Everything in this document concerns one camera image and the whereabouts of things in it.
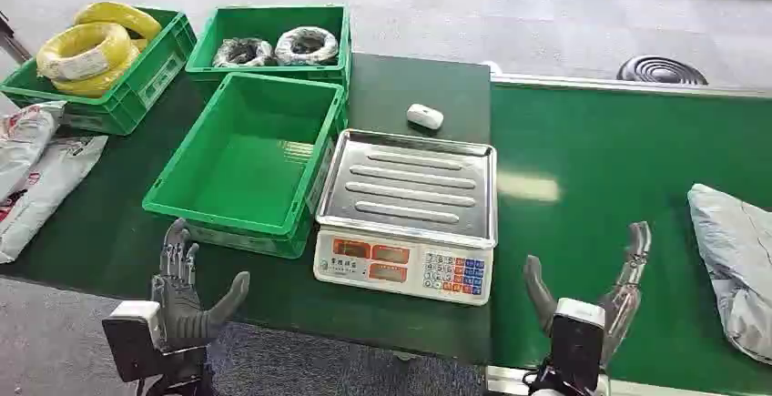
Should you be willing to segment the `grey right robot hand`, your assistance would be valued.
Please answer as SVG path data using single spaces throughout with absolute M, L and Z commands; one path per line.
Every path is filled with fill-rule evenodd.
M 607 367 L 622 344 L 640 306 L 640 280 L 652 244 L 652 233 L 645 221 L 629 225 L 630 242 L 625 249 L 625 261 L 612 288 L 599 299 L 597 305 L 605 312 L 604 344 L 601 366 Z M 533 304 L 542 333 L 550 334 L 557 300 L 542 278 L 542 264 L 538 257 L 528 254 L 523 266 L 526 291 Z

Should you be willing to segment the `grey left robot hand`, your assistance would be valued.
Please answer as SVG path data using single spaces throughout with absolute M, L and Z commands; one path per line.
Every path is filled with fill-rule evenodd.
M 165 233 L 158 273 L 151 280 L 151 299 L 159 304 L 164 344 L 172 350 L 204 346 L 215 340 L 249 294 L 250 273 L 241 271 L 215 305 L 203 308 L 196 286 L 198 250 L 187 222 L 176 219 Z

